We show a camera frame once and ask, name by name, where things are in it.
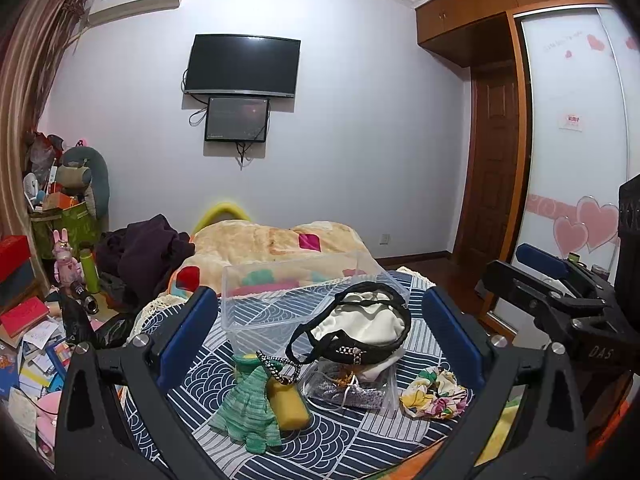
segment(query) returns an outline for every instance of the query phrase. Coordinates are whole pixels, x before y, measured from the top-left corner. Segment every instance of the wooden floor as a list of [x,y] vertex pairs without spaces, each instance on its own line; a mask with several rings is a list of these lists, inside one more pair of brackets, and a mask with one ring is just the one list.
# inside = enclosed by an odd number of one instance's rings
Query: wooden floor
[[482,299],[474,291],[478,282],[478,272],[463,269],[448,258],[385,266],[385,268],[395,270],[402,266],[420,272],[421,275],[444,288],[462,312],[473,316],[480,313]]

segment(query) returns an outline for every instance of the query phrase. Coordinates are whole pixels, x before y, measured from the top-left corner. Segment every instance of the yellow sponge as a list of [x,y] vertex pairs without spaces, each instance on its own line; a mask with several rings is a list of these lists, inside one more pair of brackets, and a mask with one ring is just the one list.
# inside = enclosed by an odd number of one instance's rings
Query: yellow sponge
[[274,378],[269,379],[267,399],[281,431],[302,430],[308,426],[311,416],[295,384],[281,384]]

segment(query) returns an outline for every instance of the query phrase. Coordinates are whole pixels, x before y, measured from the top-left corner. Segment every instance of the green bottle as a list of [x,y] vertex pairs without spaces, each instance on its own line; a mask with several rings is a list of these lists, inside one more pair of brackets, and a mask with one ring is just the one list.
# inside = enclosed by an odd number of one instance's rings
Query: green bottle
[[84,283],[86,284],[86,290],[90,294],[97,294],[100,292],[100,285],[98,284],[98,271],[95,268],[94,257],[89,249],[82,249],[80,251],[80,264],[82,265],[82,272],[84,272]]

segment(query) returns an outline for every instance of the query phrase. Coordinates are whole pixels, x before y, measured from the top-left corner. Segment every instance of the pink rabbit figurine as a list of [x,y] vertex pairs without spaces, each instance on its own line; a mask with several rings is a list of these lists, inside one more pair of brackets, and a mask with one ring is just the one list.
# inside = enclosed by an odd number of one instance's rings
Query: pink rabbit figurine
[[56,255],[53,273],[56,281],[63,287],[69,287],[75,281],[82,282],[82,267],[73,257],[66,229],[62,229],[62,236],[57,229],[53,231],[53,241],[53,252]]

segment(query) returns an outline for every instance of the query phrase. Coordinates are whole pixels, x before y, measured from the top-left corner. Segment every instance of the flat screen tv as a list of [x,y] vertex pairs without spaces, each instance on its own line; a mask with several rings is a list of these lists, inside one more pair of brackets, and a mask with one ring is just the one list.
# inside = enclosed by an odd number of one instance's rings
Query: flat screen tv
[[197,34],[184,92],[294,97],[300,40]]
[[268,114],[268,99],[240,96],[209,97],[204,140],[264,142]]

